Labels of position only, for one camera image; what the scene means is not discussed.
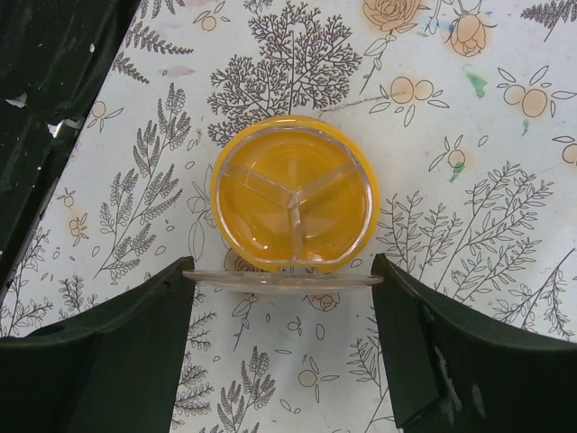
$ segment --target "black surface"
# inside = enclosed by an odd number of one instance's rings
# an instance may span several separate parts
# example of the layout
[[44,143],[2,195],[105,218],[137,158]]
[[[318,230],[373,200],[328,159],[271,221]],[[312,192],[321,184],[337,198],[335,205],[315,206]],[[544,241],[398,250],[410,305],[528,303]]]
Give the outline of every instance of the black surface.
[[87,116],[138,4],[0,1],[0,302],[76,141],[47,124]]
[[[391,393],[393,410],[408,419],[398,419],[398,427],[406,433],[575,430],[576,344],[532,334],[465,307],[427,288],[382,254],[375,258],[373,271],[386,276],[373,288],[373,299],[387,377],[399,390]],[[420,361],[425,370],[417,374],[428,376],[433,366],[442,384],[441,398],[412,417],[407,413],[422,398],[415,394],[412,379],[390,366],[417,362],[406,358],[410,352],[388,346],[391,337],[386,335],[397,335],[392,341],[404,337],[405,324],[387,316],[413,314],[414,303],[384,304],[385,291],[419,298],[418,320],[428,356]]]
[[138,288],[26,338],[0,339],[0,431],[168,432],[194,269],[183,258]]

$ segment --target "round container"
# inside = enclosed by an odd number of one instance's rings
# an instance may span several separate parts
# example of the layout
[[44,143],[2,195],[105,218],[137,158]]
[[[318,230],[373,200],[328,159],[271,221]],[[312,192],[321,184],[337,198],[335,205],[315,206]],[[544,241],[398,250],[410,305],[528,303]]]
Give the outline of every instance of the round container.
[[374,172],[353,141],[329,124],[280,116],[239,132],[221,151],[210,184],[225,241],[264,271],[335,271],[377,224]]

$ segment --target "floral tablecloth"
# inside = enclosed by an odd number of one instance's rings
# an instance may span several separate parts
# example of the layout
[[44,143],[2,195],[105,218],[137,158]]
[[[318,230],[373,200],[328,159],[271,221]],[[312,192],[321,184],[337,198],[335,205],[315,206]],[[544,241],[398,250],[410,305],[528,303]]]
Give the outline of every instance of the floral tablecloth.
[[[379,228],[345,271],[384,252],[497,320],[574,339],[577,3],[537,1],[143,0],[1,335],[90,309],[184,255],[223,269],[211,163],[246,125],[291,113],[349,134],[379,177]],[[396,431],[369,289],[199,286],[174,429]]]

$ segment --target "plastic lid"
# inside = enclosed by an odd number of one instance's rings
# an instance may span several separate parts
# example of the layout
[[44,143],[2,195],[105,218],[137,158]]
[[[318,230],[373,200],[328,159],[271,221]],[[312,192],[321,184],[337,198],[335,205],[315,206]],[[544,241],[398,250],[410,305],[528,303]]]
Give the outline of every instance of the plastic lid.
[[225,241],[266,270],[331,272],[366,245],[377,223],[377,181],[361,151],[332,126],[273,117],[220,153],[210,199]]
[[330,294],[366,289],[367,286],[383,281],[382,277],[376,275],[332,273],[184,271],[183,275],[191,280],[206,281],[227,290],[269,294]]

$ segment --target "green paint stain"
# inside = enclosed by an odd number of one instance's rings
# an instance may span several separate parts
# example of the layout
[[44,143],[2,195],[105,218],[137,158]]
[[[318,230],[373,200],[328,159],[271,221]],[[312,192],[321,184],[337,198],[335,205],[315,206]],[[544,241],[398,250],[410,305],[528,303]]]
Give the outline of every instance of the green paint stain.
[[461,171],[463,171],[465,168],[465,164],[461,164],[461,165],[457,165],[454,169],[453,169],[453,176],[449,179],[449,183],[453,183],[461,174]]
[[523,121],[523,133],[521,136],[525,135],[529,131],[529,119]]
[[483,77],[478,76],[477,74],[473,74],[472,72],[467,72],[465,74],[469,81],[471,81],[472,86],[475,88],[475,92],[477,93],[477,98],[481,99],[485,96],[485,86],[487,86],[487,81],[483,79]]

